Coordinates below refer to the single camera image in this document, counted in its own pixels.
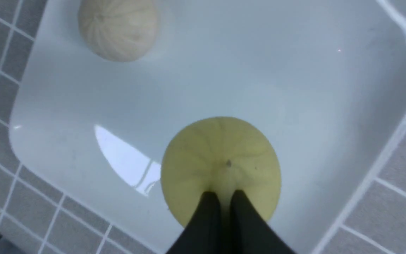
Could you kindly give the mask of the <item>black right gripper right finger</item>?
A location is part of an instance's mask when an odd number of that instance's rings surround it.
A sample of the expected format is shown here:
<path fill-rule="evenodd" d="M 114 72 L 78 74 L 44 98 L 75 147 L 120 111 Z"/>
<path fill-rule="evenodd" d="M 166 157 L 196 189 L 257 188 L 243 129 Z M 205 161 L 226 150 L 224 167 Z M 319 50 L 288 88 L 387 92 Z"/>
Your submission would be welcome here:
<path fill-rule="evenodd" d="M 242 190 L 233 193 L 230 202 L 232 254 L 294 254 L 258 214 Z"/>

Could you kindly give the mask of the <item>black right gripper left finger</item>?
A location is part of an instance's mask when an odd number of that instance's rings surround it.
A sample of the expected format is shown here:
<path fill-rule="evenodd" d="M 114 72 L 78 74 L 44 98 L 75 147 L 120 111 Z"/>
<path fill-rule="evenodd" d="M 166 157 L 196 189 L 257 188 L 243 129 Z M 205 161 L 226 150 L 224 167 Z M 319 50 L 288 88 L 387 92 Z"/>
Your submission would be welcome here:
<path fill-rule="evenodd" d="M 221 206 L 213 192 L 204 192 L 184 231 L 168 254 L 220 254 Z"/>

